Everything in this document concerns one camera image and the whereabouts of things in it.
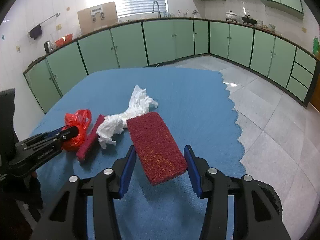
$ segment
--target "countertop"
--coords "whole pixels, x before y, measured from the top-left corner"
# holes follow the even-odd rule
[[[301,47],[300,45],[282,37],[282,36],[279,36],[275,33],[272,33],[268,30],[265,30],[265,29],[261,29],[261,28],[258,28],[258,27],[254,27],[254,26],[248,26],[246,24],[242,24],[242,23],[234,23],[234,22],[227,22],[227,21],[220,21],[220,20],[209,20],[209,19],[203,19],[203,18],[191,18],[191,17],[163,17],[163,18],[147,18],[147,19],[139,19],[139,20],[133,20],[133,21],[127,21],[127,22],[121,22],[121,23],[116,23],[114,25],[111,25],[111,26],[108,26],[108,27],[105,27],[105,28],[101,28],[101,29],[98,29],[94,32],[91,32],[91,33],[87,33],[86,35],[83,35],[83,36],[79,36],[75,39],[73,39],[71,42],[67,43],[67,44],[64,44],[63,46],[45,54],[44,56],[41,56],[39,58],[37,58],[36,60],[32,61],[32,63],[28,66],[28,68],[23,72],[23,74],[25,74],[26,72],[28,72],[35,64],[39,63],[40,61],[44,60],[47,56],[49,56],[50,54],[56,52],[57,50],[63,48],[64,46],[67,46],[73,42],[77,42],[78,40],[80,39],[83,39],[87,36],[90,36],[92,34],[95,34],[95,33],[98,33],[98,32],[102,32],[102,31],[105,31],[105,30],[108,30],[108,29],[112,29],[114,27],[119,27],[119,26],[122,26],[122,25],[127,25],[127,24],[132,24],[132,23],[139,23],[139,22],[147,22],[147,21],[155,21],[155,20],[170,20],[170,19],[187,19],[187,20],[201,20],[201,21],[209,21],[209,22],[222,22],[222,23],[229,23],[229,24],[234,24],[234,25],[241,25],[241,26],[245,26],[245,27],[248,27],[248,28],[252,28],[252,29],[255,29],[255,30],[258,30],[258,31],[262,31],[262,32],[265,32],[265,33],[268,33],[268,34],[271,34],[273,36],[276,36],[282,40],[285,40],[291,44],[293,44],[294,46],[297,46],[299,49],[303,50],[304,52],[306,52],[307,54],[309,54],[310,56],[312,56],[314,59],[318,60],[315,55],[313,55],[312,53],[310,53],[309,51],[307,51],[305,48]]]

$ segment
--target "cardboard box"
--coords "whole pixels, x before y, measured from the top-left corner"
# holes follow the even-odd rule
[[[118,23],[115,2],[104,3],[99,5],[99,7],[102,7],[105,18],[101,19],[100,12],[97,12],[95,13],[95,21],[92,20],[91,10],[97,8],[97,6],[78,11],[78,20],[82,35]]]

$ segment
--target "white paper towel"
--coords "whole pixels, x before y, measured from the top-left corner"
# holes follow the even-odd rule
[[[97,134],[99,135],[99,143],[102,149],[107,147],[107,143],[116,145],[116,141],[112,140],[112,136],[123,132],[127,128],[127,119],[146,114],[149,112],[149,106],[158,107],[158,103],[147,96],[147,89],[141,89],[138,85],[134,87],[128,109],[121,114],[108,115],[99,125]]]

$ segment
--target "sink faucet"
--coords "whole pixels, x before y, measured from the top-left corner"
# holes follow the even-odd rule
[[[158,5],[158,18],[161,18],[161,15],[160,15],[160,8],[159,8],[159,4],[157,1],[153,1],[153,8],[152,8],[152,13],[155,12],[155,3],[157,3]]]

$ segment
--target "silver bolt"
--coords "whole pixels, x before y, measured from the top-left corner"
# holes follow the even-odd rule
[[[106,174],[106,175],[110,175],[110,174],[113,173],[113,169],[107,168],[107,169],[105,169],[105,170],[103,171],[103,173]]]
[[[208,172],[209,172],[210,174],[217,174],[218,170],[217,170],[216,168],[209,168],[209,169],[208,169]]]
[[[69,178],[69,181],[70,182],[76,182],[78,180],[78,177],[77,176],[71,176],[70,178]]]
[[[252,180],[252,177],[251,177],[250,175],[246,174],[246,175],[243,176],[243,179],[244,179],[245,181],[251,181],[251,180]]]

